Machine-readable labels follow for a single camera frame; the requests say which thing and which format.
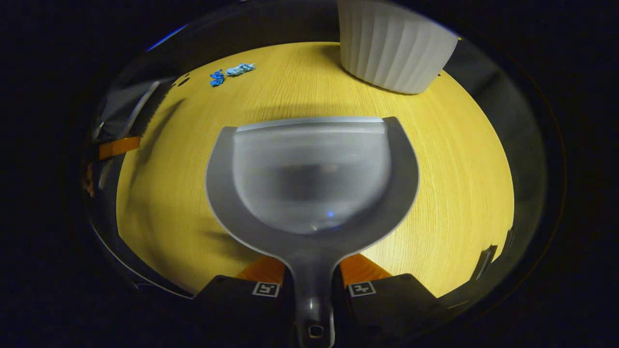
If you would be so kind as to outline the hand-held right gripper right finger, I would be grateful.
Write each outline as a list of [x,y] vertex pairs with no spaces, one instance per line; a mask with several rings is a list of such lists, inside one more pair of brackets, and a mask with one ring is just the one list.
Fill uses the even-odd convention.
[[391,275],[360,254],[339,264],[334,282],[334,348],[408,347],[448,313],[413,275]]

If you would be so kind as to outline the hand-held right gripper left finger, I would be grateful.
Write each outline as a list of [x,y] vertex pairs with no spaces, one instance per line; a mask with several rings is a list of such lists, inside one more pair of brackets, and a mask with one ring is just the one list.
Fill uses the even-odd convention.
[[295,348],[287,267],[261,256],[236,276],[217,275],[193,299],[199,348]]

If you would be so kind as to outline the small grey broom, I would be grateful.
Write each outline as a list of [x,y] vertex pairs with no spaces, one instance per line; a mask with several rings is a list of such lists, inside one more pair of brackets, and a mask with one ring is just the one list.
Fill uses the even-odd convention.
[[111,90],[102,101],[91,140],[141,136],[172,86],[173,79],[166,78]]

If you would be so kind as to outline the light blue paper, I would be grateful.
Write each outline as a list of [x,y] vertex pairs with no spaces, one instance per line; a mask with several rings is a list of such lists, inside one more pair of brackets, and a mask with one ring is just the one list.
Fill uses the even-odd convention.
[[256,64],[242,63],[242,64],[239,64],[238,66],[234,66],[232,68],[226,69],[225,75],[227,77],[236,77],[244,73],[253,71],[255,69],[256,69]]

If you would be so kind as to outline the grey dustpan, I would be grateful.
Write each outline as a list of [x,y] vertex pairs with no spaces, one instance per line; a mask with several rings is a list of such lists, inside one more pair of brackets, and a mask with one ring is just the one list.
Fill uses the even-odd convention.
[[290,271],[301,348],[332,348],[336,267],[395,231],[420,181],[396,117],[299,117],[222,128],[205,192],[235,240]]

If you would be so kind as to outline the grey ribbed garbage bin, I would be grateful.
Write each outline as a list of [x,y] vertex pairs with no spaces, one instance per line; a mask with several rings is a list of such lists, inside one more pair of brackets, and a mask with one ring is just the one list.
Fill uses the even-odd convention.
[[391,0],[336,2],[341,64],[371,85],[423,93],[457,46],[453,31]]

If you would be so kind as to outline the wooden desktop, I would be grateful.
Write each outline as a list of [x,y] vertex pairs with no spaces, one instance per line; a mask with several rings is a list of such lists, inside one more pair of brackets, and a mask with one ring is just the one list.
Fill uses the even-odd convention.
[[[182,72],[126,154],[117,189],[121,239],[148,266],[191,294],[216,275],[236,276],[259,254],[210,211],[204,177],[221,128],[286,117],[397,117],[415,149],[420,190],[405,222],[363,252],[392,275],[409,273],[440,297],[469,281],[482,250],[500,255],[514,220],[508,159],[488,117],[442,71],[430,88],[402,95],[346,73],[337,43],[251,49]],[[211,73],[239,64],[256,69]]]

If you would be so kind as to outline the black table edge bracket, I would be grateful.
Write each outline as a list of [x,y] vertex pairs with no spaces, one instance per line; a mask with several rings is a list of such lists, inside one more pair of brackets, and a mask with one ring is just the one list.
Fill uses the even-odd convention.
[[471,281],[480,279],[488,270],[497,253],[497,248],[497,245],[490,245],[486,249],[482,250],[480,257],[478,258],[477,265],[471,275]]

